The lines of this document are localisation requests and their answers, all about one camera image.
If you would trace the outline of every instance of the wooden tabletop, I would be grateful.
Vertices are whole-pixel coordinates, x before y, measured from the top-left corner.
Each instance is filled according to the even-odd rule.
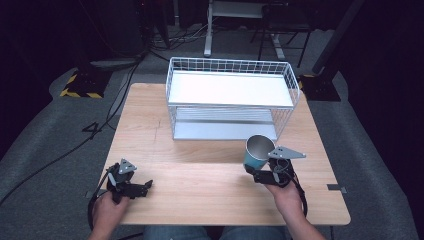
[[[292,164],[315,225],[346,225],[350,215],[309,107],[302,95],[276,145],[306,158]],[[147,197],[131,200],[125,224],[281,225],[272,195],[245,172],[244,141],[173,140],[165,85],[129,91],[105,169],[121,158],[137,166],[132,183],[153,179]]]

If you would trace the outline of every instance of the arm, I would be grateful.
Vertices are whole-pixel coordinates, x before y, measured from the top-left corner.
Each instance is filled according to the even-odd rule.
[[[123,197],[119,204],[112,200],[112,193],[106,192],[99,197],[93,208],[93,231],[88,237],[89,240],[109,239],[113,230],[118,226],[130,199]]]
[[[284,188],[265,186],[274,196],[277,209],[283,216],[293,239],[325,239],[303,215],[302,201],[293,182]]]

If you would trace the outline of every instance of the wire mesh basket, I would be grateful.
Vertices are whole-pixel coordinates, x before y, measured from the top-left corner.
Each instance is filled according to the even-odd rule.
[[[171,58],[168,68],[174,139],[277,140],[299,96],[287,62]]]

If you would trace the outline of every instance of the metal cup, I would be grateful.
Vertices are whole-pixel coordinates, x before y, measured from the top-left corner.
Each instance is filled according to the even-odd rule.
[[[260,170],[268,162],[268,153],[275,149],[274,142],[262,135],[251,136],[246,141],[244,165]]]

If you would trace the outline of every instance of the gray carpet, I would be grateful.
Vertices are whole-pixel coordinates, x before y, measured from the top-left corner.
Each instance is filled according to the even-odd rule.
[[[296,75],[311,73],[331,31],[311,35],[302,66]],[[252,31],[221,31],[214,36],[212,57],[255,60],[259,39],[250,44]],[[175,50],[157,51],[165,58],[203,57],[204,38]],[[285,51],[296,66],[297,51]],[[276,61],[272,49],[262,60]],[[132,83],[164,83],[168,63],[149,54],[135,71]],[[114,72],[103,99],[59,97],[70,69],[50,87],[53,101],[23,130],[0,162],[0,197],[45,164],[62,156],[90,136],[81,130],[93,122],[103,124],[118,107],[118,94],[129,70]],[[334,227],[335,239],[418,239],[407,199],[385,167],[347,101],[347,86],[338,74],[334,84],[341,102],[309,102],[313,117],[352,221]],[[119,113],[112,118],[116,126]],[[86,191],[93,191],[103,174],[114,130],[108,126],[93,140],[24,183],[0,207],[0,239],[84,239],[89,234]],[[330,238],[329,227],[318,227]],[[114,238],[140,232],[142,226],[120,226]]]

